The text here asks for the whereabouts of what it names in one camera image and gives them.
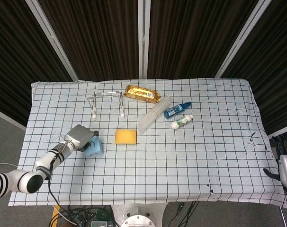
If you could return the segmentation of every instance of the white bottle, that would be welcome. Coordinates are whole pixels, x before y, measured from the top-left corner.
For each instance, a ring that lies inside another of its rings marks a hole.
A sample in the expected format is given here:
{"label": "white bottle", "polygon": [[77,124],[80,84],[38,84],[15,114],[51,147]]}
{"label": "white bottle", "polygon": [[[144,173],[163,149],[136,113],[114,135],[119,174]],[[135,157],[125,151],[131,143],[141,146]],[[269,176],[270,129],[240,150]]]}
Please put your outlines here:
{"label": "white bottle", "polygon": [[178,129],[180,126],[185,125],[186,123],[188,123],[192,119],[193,119],[193,115],[191,115],[191,114],[185,115],[182,118],[178,119],[177,121],[172,122],[171,127],[173,129]]}

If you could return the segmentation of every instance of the gold foil package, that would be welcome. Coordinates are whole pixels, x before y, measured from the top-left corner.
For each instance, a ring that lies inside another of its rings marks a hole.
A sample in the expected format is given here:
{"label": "gold foil package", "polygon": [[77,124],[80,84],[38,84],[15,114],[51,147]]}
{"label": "gold foil package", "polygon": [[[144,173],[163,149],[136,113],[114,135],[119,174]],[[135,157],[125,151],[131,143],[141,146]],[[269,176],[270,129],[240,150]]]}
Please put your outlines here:
{"label": "gold foil package", "polygon": [[157,103],[159,102],[160,95],[155,90],[137,87],[134,85],[128,85],[126,87],[126,92],[124,95],[128,98],[136,98],[138,100],[147,101],[150,103]]}

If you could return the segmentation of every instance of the blue spray bottle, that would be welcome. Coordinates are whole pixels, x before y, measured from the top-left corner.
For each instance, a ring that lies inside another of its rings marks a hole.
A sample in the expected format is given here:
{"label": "blue spray bottle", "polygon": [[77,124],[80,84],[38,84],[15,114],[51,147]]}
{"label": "blue spray bottle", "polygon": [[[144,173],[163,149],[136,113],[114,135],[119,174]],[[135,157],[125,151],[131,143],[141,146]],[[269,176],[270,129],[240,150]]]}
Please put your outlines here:
{"label": "blue spray bottle", "polygon": [[191,104],[192,104],[191,102],[188,102],[188,103],[182,103],[182,104],[176,105],[176,106],[172,107],[169,110],[165,110],[163,112],[163,114],[168,119],[168,118],[170,118],[170,117],[172,117],[172,116],[184,111]]}

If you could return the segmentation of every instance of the white tablecloth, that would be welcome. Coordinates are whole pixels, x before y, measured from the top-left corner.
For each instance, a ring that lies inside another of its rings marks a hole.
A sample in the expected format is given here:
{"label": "white tablecloth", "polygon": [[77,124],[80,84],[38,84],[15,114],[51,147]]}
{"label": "white tablecloth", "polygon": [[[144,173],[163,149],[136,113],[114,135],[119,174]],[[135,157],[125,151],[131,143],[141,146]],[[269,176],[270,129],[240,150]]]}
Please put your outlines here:
{"label": "white tablecloth", "polygon": [[[87,97],[132,84],[192,106],[171,119],[160,116],[136,145],[116,145],[117,128],[136,129],[154,104],[124,97],[125,119],[117,97],[97,100],[92,121]],[[98,130],[104,154],[74,152],[54,170],[51,189],[60,204],[124,204],[168,201],[240,201],[284,204],[281,183],[263,168],[278,172],[250,85],[241,79],[115,80],[32,85],[32,109],[19,169],[63,140],[75,125]],[[172,121],[193,121],[173,130]],[[45,182],[38,193],[13,192],[9,205],[55,204]]]}

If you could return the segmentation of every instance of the black curtain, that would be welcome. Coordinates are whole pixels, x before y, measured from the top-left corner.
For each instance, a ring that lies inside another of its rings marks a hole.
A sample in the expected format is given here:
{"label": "black curtain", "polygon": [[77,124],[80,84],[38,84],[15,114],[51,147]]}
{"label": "black curtain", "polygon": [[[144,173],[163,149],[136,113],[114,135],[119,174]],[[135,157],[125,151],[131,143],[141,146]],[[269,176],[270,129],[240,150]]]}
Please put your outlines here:
{"label": "black curtain", "polygon": [[148,78],[214,77],[256,0],[152,0]]}
{"label": "black curtain", "polygon": [[267,134],[287,126],[287,0],[274,0],[222,78],[249,81]]}
{"label": "black curtain", "polygon": [[0,111],[22,125],[31,83],[71,81],[24,0],[0,0]]}
{"label": "black curtain", "polygon": [[138,78],[136,0],[39,0],[78,78]]}

